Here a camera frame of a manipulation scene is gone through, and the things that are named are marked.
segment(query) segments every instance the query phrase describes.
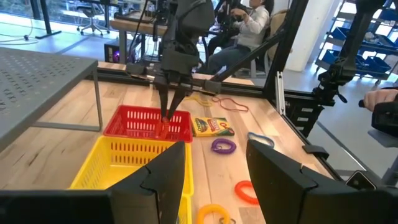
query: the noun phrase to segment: yellow rubber band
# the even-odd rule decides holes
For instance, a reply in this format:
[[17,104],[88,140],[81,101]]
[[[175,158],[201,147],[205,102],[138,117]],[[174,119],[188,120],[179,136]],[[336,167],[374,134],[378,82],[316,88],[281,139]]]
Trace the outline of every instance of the yellow rubber band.
[[196,95],[185,97],[185,100],[195,100],[195,101],[198,102],[200,105],[206,106],[206,107],[211,107],[211,106],[213,106],[213,103],[212,103],[212,102],[210,102],[210,101],[208,101],[208,100],[203,100],[203,99],[201,99],[199,96],[196,96]]
[[227,220],[225,224],[231,224],[231,217],[228,211],[216,204],[205,205],[199,209],[197,214],[197,224],[205,224],[205,216],[211,212],[217,212],[221,214],[224,220]]

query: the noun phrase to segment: yellow basket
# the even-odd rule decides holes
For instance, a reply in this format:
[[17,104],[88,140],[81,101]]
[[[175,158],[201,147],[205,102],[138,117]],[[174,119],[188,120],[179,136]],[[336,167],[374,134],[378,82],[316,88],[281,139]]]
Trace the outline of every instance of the yellow basket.
[[181,197],[180,209],[178,210],[179,224],[192,224],[191,198],[183,195]]
[[[70,189],[107,189],[146,165],[173,143],[101,136],[88,154]],[[192,153],[189,144],[185,144],[185,156],[182,193],[192,196]]]

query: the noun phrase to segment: wooden tabletop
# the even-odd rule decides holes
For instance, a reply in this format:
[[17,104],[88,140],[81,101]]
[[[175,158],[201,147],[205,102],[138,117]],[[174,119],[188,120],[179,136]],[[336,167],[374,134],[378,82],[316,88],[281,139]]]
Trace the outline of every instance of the wooden tabletop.
[[[136,12],[132,13],[129,15],[130,18],[140,18],[141,13]],[[142,18],[143,20],[151,20],[151,17],[146,17],[144,16]],[[122,19],[113,19],[110,21],[111,27],[116,30],[123,30],[123,31],[128,31],[128,32],[135,32],[137,29],[137,22],[133,21],[127,21],[127,20],[122,20]],[[138,33],[140,34],[153,34],[153,23],[140,23],[139,28],[138,28]],[[157,26],[157,33],[158,35],[163,35],[166,32],[167,27],[166,26]]]
[[[100,67],[119,69],[120,65],[99,63]],[[209,78],[206,75],[196,77]],[[230,78],[227,81],[250,83],[248,80]],[[104,124],[111,119],[118,105],[159,107],[159,96],[152,87],[100,82],[100,95]],[[209,96],[199,95],[203,100]],[[232,97],[247,105],[247,113],[231,112],[219,105],[205,108],[193,100],[184,100],[178,110],[191,112],[194,116],[224,117],[236,134],[229,137],[238,148],[228,156],[210,151],[215,138],[194,138],[192,142],[193,181],[195,194],[192,197],[192,215],[209,203],[223,206],[240,224],[265,223],[259,207],[243,202],[234,194],[235,184],[249,180],[246,164],[247,132],[263,134],[272,138],[275,149],[296,161],[328,175],[318,160],[303,149],[303,142],[266,100]],[[235,108],[232,103],[226,106]],[[66,97],[59,101],[41,121],[96,124],[96,106],[93,83],[82,81]],[[29,128],[6,150],[0,153],[0,188],[2,189],[66,189],[72,183],[94,142],[101,133],[66,131],[57,129]],[[218,214],[208,215],[205,223],[216,224]]]

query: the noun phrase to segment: white shirt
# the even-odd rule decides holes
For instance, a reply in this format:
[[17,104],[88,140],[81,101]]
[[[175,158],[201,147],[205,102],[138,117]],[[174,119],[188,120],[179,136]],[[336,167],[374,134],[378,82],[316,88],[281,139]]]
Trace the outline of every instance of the white shirt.
[[269,13],[264,6],[259,6],[250,13],[247,22],[235,22],[234,25],[240,30],[238,44],[254,50],[262,44],[269,26]]

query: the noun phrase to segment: blue rubber ring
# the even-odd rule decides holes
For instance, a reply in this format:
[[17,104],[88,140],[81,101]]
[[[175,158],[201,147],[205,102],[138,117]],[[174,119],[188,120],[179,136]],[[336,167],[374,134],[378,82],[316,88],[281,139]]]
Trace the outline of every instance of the blue rubber ring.
[[260,134],[254,134],[253,132],[250,131],[250,132],[248,132],[248,139],[252,139],[251,136],[254,136],[254,137],[257,137],[257,138],[266,140],[266,141],[268,142],[268,145],[269,145],[271,148],[274,148],[274,147],[275,147],[274,141],[273,141],[271,138],[267,137],[267,136],[262,136],[262,135],[260,135]]

